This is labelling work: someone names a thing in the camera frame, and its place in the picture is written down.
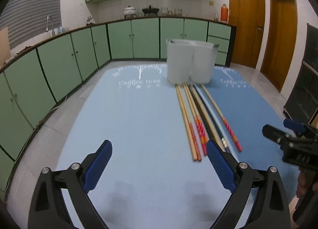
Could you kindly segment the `right hand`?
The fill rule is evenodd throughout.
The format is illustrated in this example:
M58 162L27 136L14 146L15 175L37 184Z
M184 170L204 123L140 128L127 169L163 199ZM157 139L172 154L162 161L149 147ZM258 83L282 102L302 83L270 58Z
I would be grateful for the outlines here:
M307 191L308 191L308 176L307 173L304 169L299 168L300 173L298 176L298 185L297 185L297 191L296 191L296 196L298 198L303 197Z

